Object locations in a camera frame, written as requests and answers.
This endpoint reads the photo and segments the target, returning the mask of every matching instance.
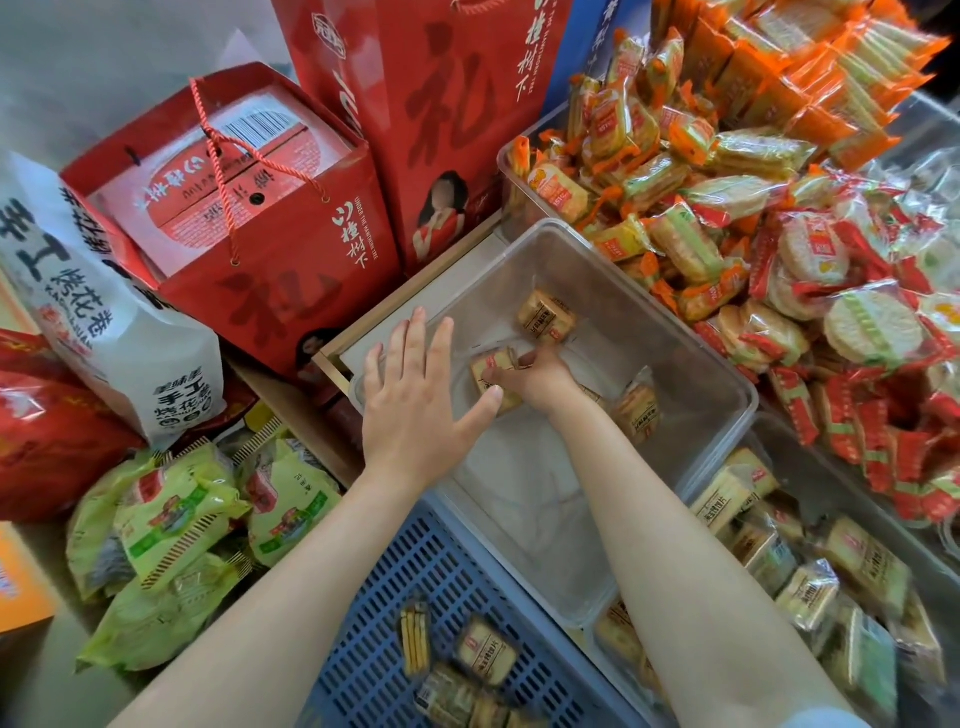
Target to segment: blue plastic basket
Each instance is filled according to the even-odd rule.
[[[472,549],[479,558],[470,556],[461,541],[474,537],[459,522],[446,521],[449,527],[423,501],[414,508],[350,607],[298,726],[429,725],[414,707],[418,685],[403,675],[396,638],[400,607],[416,594],[430,603],[435,658],[450,661],[457,635],[474,613],[513,641],[516,666],[498,689],[513,705],[564,728],[643,725],[513,577],[492,557],[484,559],[485,551]]]

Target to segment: red gift bag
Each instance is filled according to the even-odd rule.
[[[273,3],[303,87],[371,143],[408,272],[497,210],[573,0]]]
[[[367,143],[261,63],[191,82],[62,176],[162,274],[133,275],[284,376],[399,283]]]

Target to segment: yellow-green packaging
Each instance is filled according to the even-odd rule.
[[[249,510],[229,461],[207,444],[141,477],[114,526],[143,587],[162,589]]]
[[[132,581],[77,656],[77,671],[96,665],[137,672],[173,660],[249,572],[245,557],[224,561],[205,553],[161,589]]]
[[[155,455],[142,450],[101,477],[77,505],[67,526],[66,563],[83,601],[93,600],[109,584],[126,584],[136,576],[113,519],[127,491],[156,467]]]
[[[279,562],[333,506],[337,481],[299,440],[269,442],[243,468],[253,557],[267,567]]]

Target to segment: rope handle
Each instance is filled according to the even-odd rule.
[[[244,149],[257,162],[268,169],[272,169],[275,172],[279,172],[282,175],[287,175],[288,177],[294,177],[301,182],[309,184],[320,193],[320,199],[325,205],[330,202],[330,196],[326,194],[326,190],[322,184],[309,175],[304,174],[299,169],[294,169],[293,167],[288,167],[284,164],[278,164],[275,161],[270,161],[260,154],[258,149],[243,139],[227,136],[223,132],[219,132],[214,129],[212,126],[210,126],[210,121],[206,115],[206,108],[204,107],[204,100],[200,95],[200,85],[198,79],[190,79],[190,92],[193,94],[194,106],[197,107],[197,115],[200,116],[200,128],[206,135],[206,150],[210,157],[210,161],[213,163],[213,176],[217,181],[217,191],[220,193],[220,202],[224,206],[224,217],[227,219],[227,233],[230,240],[230,265],[235,268],[240,265],[240,251],[236,242],[237,221],[233,214],[233,203],[230,201],[230,196],[227,193],[227,179],[224,176],[224,168],[220,163],[220,156],[217,154],[217,147],[219,145],[234,144]]]
[[[509,2],[510,0],[487,0],[476,5],[467,5],[462,0],[450,0],[450,9],[466,16],[482,15],[484,12],[495,11]]]

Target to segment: forearm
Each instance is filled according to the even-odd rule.
[[[364,472],[114,725],[293,725],[350,603],[417,495],[389,476]]]
[[[581,398],[552,421],[683,725],[779,725],[807,707],[847,709],[769,596],[600,407]]]

